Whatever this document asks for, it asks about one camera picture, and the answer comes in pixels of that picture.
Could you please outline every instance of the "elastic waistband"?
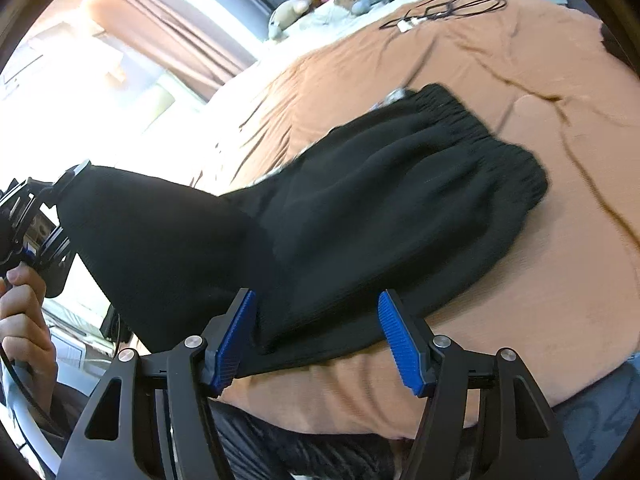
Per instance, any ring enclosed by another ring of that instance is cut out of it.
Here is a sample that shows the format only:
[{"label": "elastic waistband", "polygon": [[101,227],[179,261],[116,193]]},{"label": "elastic waistband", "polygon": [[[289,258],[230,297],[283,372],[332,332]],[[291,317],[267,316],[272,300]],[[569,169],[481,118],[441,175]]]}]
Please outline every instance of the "elastic waistband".
[{"label": "elastic waistband", "polygon": [[416,111],[425,115],[425,122],[449,127],[454,144],[470,144],[483,164],[500,172],[506,186],[513,185],[514,192],[525,192],[529,209],[545,195],[548,188],[546,172],[536,157],[517,146],[507,144],[492,136],[482,122],[467,110],[448,89],[439,84],[429,84],[406,98],[413,102]]}]

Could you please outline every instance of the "bed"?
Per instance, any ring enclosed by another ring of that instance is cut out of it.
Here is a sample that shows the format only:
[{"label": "bed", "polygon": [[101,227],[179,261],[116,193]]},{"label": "bed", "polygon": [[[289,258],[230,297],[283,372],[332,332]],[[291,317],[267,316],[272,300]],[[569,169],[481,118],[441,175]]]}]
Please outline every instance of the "bed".
[{"label": "bed", "polygon": [[[467,349],[516,348],[593,478],[640,409],[636,368],[624,364],[640,333],[640,83],[604,50],[597,20],[541,0],[379,30],[418,1],[302,23],[221,88],[203,111],[197,187],[249,186],[389,91],[447,86],[495,135],[534,152],[551,186],[510,253],[428,322]],[[585,429],[587,397],[601,417]],[[617,398],[615,413],[598,411]],[[236,380],[223,400],[293,431],[387,438],[414,436],[424,408],[384,344]],[[466,424],[477,417],[472,392]]]}]

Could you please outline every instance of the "finger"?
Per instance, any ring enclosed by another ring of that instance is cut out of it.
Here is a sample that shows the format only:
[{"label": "finger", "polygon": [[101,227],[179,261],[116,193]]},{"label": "finger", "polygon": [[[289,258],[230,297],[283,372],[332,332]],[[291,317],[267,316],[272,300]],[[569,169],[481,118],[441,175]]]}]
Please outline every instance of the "finger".
[{"label": "finger", "polygon": [[14,286],[0,298],[0,319],[6,319],[16,314],[26,314],[41,329],[49,330],[42,315],[40,302],[29,285]]},{"label": "finger", "polygon": [[50,351],[53,343],[47,334],[26,314],[15,314],[0,320],[0,341],[5,337],[23,337],[44,351]]},{"label": "finger", "polygon": [[55,350],[45,351],[28,339],[14,336],[5,337],[2,348],[9,359],[29,363],[36,374],[49,377],[57,372]]},{"label": "finger", "polygon": [[40,275],[27,264],[20,263],[20,265],[15,267],[15,269],[9,270],[6,274],[6,278],[13,286],[29,285],[36,293],[38,303],[42,304],[44,301],[47,284]]}]

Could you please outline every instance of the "black fabric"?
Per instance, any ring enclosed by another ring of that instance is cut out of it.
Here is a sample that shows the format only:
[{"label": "black fabric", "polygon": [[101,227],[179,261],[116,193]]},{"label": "black fabric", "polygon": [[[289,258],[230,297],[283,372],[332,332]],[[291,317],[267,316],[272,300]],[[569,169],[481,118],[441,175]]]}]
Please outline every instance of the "black fabric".
[{"label": "black fabric", "polygon": [[617,57],[620,61],[622,61],[629,68],[633,69],[631,65],[631,61],[628,56],[625,54],[625,51],[622,50],[622,47],[618,43],[618,40],[613,35],[613,33],[609,30],[609,27],[604,23],[600,26],[600,33],[602,35],[602,45],[612,56]]},{"label": "black fabric", "polygon": [[236,480],[392,480],[394,456],[376,434],[303,434],[283,430],[228,404],[209,401]]},{"label": "black fabric", "polygon": [[546,186],[531,153],[429,85],[335,128],[252,187],[215,197],[92,167],[58,215],[153,352],[200,333],[238,288],[256,290],[244,376],[380,341],[385,288],[420,316],[440,308],[505,255]]}]

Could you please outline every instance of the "brown curtain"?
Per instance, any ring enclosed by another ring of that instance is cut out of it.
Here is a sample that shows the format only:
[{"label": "brown curtain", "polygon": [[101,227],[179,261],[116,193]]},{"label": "brown curtain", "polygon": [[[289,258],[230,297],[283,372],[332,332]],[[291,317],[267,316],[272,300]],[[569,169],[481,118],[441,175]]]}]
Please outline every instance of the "brown curtain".
[{"label": "brown curtain", "polygon": [[85,0],[94,22],[206,100],[255,59],[184,0]]}]

